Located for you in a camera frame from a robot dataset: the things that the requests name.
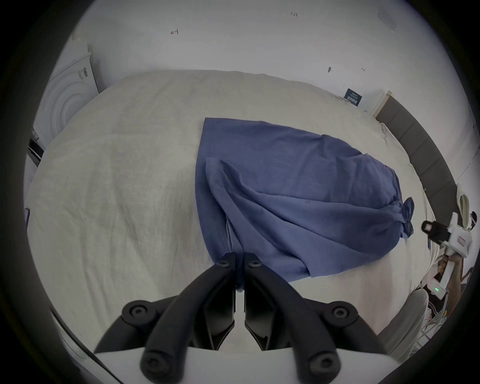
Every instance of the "person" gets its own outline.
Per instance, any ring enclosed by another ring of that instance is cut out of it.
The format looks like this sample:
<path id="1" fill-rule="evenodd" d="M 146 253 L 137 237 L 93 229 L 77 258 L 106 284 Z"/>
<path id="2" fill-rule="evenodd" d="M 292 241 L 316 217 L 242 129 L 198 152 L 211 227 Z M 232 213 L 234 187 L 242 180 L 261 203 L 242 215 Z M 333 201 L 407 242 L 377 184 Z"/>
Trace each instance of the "person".
<path id="1" fill-rule="evenodd" d="M 452 272 L 452 277 L 447 284 L 448 299 L 446 305 L 446 315 L 450 315 L 456 307 L 460 296 L 462 295 L 462 269 L 463 269 L 463 257 L 458 253 L 447 256 L 444 255 L 442 260 L 438 263 L 438 275 L 435 277 L 441 278 L 444 273 L 447 262 L 452 261 L 455 263 L 455 267 Z"/>

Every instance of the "white appliance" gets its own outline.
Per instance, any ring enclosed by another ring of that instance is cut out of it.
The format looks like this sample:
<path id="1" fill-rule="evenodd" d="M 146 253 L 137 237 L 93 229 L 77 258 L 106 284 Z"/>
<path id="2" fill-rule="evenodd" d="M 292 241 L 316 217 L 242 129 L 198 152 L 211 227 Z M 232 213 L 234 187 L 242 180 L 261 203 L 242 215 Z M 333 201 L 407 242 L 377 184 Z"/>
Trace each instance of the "white appliance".
<path id="1" fill-rule="evenodd" d="M 44 147 L 75 113 L 98 95 L 90 55 L 85 42 L 69 40 L 57 60 L 33 124 Z"/>

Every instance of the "sign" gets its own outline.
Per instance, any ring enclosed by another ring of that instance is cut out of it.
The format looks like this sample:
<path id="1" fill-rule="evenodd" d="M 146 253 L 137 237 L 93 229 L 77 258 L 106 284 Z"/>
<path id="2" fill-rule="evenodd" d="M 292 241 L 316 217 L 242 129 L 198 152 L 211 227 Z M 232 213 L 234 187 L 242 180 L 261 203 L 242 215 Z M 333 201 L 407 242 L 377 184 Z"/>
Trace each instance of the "sign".
<path id="1" fill-rule="evenodd" d="M 343 96 L 343 98 L 355 106 L 358 106 L 361 100 L 361 96 L 357 92 L 353 92 L 350 88 L 347 89 L 347 93 L 345 93 L 345 96 Z"/>

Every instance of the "white wall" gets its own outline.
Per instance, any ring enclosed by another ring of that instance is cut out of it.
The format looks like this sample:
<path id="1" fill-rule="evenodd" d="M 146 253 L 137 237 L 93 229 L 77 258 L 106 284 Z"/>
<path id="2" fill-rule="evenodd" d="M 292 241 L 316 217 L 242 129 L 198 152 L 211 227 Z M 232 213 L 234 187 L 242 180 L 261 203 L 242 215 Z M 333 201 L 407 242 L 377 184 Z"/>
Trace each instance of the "white wall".
<path id="1" fill-rule="evenodd" d="M 480 151 L 475 155 L 464 174 L 458 179 L 462 189 L 467 193 L 470 211 L 475 211 L 480 217 Z M 468 257 L 463 261 L 463 273 L 475 264 L 480 250 L 480 223 L 472 230 L 473 244 Z"/>
<path id="2" fill-rule="evenodd" d="M 393 26 L 377 17 L 379 6 Z M 479 145 L 453 65 L 403 0 L 105 0 L 94 3 L 73 37 L 90 44 L 100 91 L 157 69 L 266 73 L 340 96 L 351 88 L 364 105 L 391 91 L 455 179 Z M 479 185 L 465 184 L 469 196 L 480 194 Z"/>

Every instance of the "mattress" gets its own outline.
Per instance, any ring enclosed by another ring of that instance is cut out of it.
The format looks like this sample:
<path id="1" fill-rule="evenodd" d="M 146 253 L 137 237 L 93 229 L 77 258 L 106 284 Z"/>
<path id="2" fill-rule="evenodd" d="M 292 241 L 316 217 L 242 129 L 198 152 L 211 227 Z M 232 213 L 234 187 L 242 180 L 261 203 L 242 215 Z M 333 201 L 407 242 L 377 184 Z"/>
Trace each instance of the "mattress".
<path id="1" fill-rule="evenodd" d="M 67 326 L 93 349 L 127 302 L 177 295 L 212 265 L 194 195 L 205 117 L 329 134 L 395 170 L 404 199 L 415 203 L 415 233 L 374 263 L 291 283 L 309 299 L 352 303 L 379 333 L 438 252 L 420 230 L 433 214 L 406 152 L 384 125 L 325 90 L 219 71 L 128 77 L 84 106 L 46 149 L 25 201 L 27 232 Z M 242 340 L 225 343 L 242 350 Z"/>

